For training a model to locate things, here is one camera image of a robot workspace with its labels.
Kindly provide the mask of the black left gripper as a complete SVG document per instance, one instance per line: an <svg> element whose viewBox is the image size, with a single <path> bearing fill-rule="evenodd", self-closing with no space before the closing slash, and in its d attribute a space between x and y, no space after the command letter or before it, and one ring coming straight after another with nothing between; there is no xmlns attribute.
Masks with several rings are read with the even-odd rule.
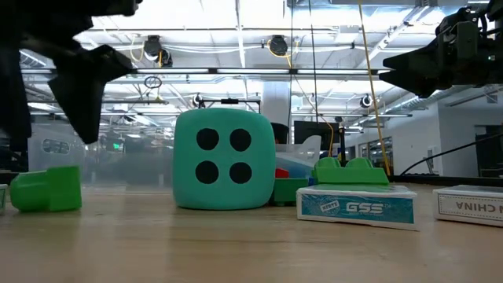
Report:
<svg viewBox="0 0 503 283"><path fill-rule="evenodd" d="M57 75L48 85L75 132L86 144L98 140L105 85L131 73L129 57L103 45L82 50L74 37L91 29L93 17L131 17L142 0L0 0L0 130L10 148L23 152L31 117L20 73L20 49L46 57L43 48L76 52L53 59Z"/></svg>

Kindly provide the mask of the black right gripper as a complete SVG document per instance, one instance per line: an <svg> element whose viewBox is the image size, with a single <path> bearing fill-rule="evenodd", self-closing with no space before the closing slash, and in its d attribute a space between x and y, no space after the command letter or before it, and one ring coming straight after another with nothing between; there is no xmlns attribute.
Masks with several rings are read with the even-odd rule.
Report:
<svg viewBox="0 0 503 283"><path fill-rule="evenodd" d="M379 79L419 98L428 98L437 90L447 90L453 84L481 84L487 63L487 37L484 33L479 30L478 53L472 58L445 58L444 51L445 35L439 33L420 49L384 59L383 66L391 70L380 73Z"/></svg>

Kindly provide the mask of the green two-stud toy block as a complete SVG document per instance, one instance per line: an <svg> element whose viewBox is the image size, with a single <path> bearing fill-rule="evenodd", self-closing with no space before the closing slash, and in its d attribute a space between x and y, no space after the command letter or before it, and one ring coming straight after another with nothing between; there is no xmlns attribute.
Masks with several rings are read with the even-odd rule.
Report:
<svg viewBox="0 0 503 283"><path fill-rule="evenodd" d="M387 186L389 180L381 167L374 167L369 159L359 157L344 166L333 157L320 159L312 170L318 184L357 184Z"/></svg>

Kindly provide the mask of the teal playing card deck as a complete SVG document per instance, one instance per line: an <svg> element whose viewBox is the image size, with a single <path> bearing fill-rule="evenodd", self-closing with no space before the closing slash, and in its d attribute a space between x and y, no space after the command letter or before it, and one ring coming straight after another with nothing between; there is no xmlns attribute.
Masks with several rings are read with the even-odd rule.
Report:
<svg viewBox="0 0 503 283"><path fill-rule="evenodd" d="M417 230L417 194L405 186L322 184L296 191L297 219Z"/></svg>

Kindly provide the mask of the small dark green toy block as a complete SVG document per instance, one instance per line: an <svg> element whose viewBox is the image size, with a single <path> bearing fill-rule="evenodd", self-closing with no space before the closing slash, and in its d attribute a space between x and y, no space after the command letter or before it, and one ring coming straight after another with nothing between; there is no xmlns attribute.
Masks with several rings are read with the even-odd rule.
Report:
<svg viewBox="0 0 503 283"><path fill-rule="evenodd" d="M308 185L307 178L276 178L270 204L274 206L295 206L296 191Z"/></svg>

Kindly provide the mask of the teal foam die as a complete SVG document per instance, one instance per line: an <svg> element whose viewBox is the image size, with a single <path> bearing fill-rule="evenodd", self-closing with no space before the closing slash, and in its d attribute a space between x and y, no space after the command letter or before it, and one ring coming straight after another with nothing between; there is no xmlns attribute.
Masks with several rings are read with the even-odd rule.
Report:
<svg viewBox="0 0 503 283"><path fill-rule="evenodd" d="M233 108L202 108L177 118L172 188L179 207L262 207L272 195L275 169L274 131L265 116Z"/></svg>

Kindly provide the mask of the clear plastic bin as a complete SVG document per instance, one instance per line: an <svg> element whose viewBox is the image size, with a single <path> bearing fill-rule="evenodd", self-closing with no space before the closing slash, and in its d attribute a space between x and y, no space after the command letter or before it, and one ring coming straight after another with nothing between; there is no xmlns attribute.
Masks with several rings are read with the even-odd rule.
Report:
<svg viewBox="0 0 503 283"><path fill-rule="evenodd" d="M36 123L28 139L28 169L76 166L84 183L170 186L173 141L157 133L106 127L85 144L68 124Z"/></svg>
<svg viewBox="0 0 503 283"><path fill-rule="evenodd" d="M321 137L314 135L305 140L302 144L276 144L276 157L289 157L315 165L321 153Z"/></svg>

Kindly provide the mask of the black monitor screen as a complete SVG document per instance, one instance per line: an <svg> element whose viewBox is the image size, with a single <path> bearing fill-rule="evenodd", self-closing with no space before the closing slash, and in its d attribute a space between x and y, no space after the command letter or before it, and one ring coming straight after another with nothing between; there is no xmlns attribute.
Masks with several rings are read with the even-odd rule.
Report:
<svg viewBox="0 0 503 283"><path fill-rule="evenodd" d="M337 156L340 153L340 127L338 123L295 121L293 126L293 138L295 144L302 144L311 136L321 137L321 151L329 151L332 147L332 155Z"/></svg>

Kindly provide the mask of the white building column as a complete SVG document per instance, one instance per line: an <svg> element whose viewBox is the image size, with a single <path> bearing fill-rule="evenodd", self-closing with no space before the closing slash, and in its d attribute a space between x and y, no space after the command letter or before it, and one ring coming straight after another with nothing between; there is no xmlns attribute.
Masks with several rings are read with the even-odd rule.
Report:
<svg viewBox="0 0 503 283"><path fill-rule="evenodd" d="M289 125L290 114L289 82L264 82L261 113L271 122Z"/></svg>

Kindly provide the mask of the silver ceiling duct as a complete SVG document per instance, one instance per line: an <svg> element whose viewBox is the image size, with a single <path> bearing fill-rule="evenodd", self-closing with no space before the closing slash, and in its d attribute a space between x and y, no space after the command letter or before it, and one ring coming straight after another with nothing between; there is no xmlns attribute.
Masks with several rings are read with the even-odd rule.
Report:
<svg viewBox="0 0 503 283"><path fill-rule="evenodd" d="M387 114L405 114L416 110L425 110L430 105L439 103L442 107L453 108L469 105L503 104L503 84L482 87L453 86L448 90L437 90L428 98L412 97L387 108Z"/></svg>

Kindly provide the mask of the black gantry frame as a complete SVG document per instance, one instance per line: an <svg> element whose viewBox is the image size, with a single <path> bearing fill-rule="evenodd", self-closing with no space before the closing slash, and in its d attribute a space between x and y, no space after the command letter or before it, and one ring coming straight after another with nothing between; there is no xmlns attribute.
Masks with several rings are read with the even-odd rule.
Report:
<svg viewBox="0 0 503 283"><path fill-rule="evenodd" d="M200 101L196 101L193 104L197 108L210 108L214 103L219 103L221 105L239 105L239 104L245 104L253 112L254 112L254 109L251 107L251 103L255 103L255 104L258 105L257 113L262 113L262 105L261 105L261 101L260 100L236 99L236 98L201 99Z"/></svg>

